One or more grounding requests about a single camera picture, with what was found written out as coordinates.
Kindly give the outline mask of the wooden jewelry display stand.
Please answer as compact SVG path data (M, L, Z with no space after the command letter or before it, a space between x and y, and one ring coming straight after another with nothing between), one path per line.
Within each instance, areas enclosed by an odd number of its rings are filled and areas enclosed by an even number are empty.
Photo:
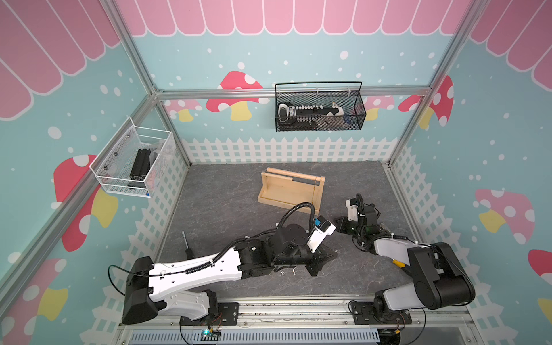
M326 182L324 176L267 168L261 172L261 179L259 203L289 209L296 204L310 202L314 205L315 214L319 215Z

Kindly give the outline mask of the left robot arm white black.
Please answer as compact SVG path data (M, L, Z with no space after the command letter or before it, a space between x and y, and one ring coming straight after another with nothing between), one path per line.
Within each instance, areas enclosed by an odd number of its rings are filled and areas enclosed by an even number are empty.
M303 202L288 210L274 229L231 241L217 254L172 263L141 257L126 271L122 323L144 323L159 315L211 321L220 314L217 296L211 290L197 293L197 287L297 266L316 277L337 256L323 244L335 230L331 221L315 215L313 204Z

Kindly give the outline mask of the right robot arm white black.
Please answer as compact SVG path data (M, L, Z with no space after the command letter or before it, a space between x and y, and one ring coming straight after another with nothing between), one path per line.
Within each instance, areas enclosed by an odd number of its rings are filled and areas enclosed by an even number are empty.
M467 306L475 299L474 285L449 244L424 244L392 233L379 223L375 204L365 203L359 193L346 200L346 207L348 215L336 219L338 232L349 234L358 250L391 259L412 280L376 293L378 316Z

